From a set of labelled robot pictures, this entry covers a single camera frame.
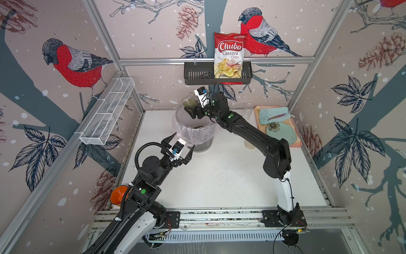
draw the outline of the white wire basket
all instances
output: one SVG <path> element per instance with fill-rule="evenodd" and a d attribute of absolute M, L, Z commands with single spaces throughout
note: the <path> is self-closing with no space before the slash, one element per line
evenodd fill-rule
<path fill-rule="evenodd" d="M 134 89 L 132 78 L 118 78 L 111 91 L 80 135 L 86 145 L 105 145 L 125 103 Z"/>

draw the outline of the chip bag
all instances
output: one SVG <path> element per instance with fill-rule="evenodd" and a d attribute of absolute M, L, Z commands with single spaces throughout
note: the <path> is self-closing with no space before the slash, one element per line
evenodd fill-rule
<path fill-rule="evenodd" d="M 214 76 L 241 78 L 246 35 L 214 33 Z"/>

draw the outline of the white table surface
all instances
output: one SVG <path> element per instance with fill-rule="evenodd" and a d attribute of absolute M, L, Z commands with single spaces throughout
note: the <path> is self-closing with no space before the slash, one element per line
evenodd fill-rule
<path fill-rule="evenodd" d="M 242 110 L 235 110 L 242 115 Z M 122 184 L 131 182 L 137 170 L 134 156 L 148 142 L 160 143 L 174 133 L 172 118 L 175 110 L 146 111 L 135 147 L 127 165 Z M 248 120 L 253 126 L 254 113 Z M 182 157 L 187 155 L 184 148 Z M 290 148 L 292 157 L 292 191 L 300 206 L 325 206 L 326 202 L 313 177 L 301 148 Z M 160 148 L 145 148 L 140 156 L 162 157 Z M 265 156 L 258 149 L 247 149 L 244 139 L 217 126 L 212 146 L 204 152 L 194 152 L 192 160 L 169 173 L 156 201 L 166 208 L 269 207 L 278 200 L 273 180 L 263 170 Z"/>

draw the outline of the orange bowl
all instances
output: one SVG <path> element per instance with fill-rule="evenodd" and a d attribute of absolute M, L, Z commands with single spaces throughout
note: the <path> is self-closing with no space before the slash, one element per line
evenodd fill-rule
<path fill-rule="evenodd" d="M 120 185 L 117 188 L 113 190 L 113 192 L 110 195 L 110 201 L 112 204 L 115 204 L 116 206 L 121 206 L 121 200 L 123 199 L 124 193 L 127 190 L 127 186 L 125 185 Z"/>

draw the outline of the trash can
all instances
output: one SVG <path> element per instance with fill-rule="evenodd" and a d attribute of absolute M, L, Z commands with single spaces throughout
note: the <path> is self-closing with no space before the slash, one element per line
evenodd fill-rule
<path fill-rule="evenodd" d="M 206 151 L 213 143 L 216 124 L 208 116 L 204 116 L 202 119 L 191 118 L 183 105 L 177 108 L 172 125 L 177 135 L 187 142 L 188 148 L 195 145 L 194 152 Z"/>

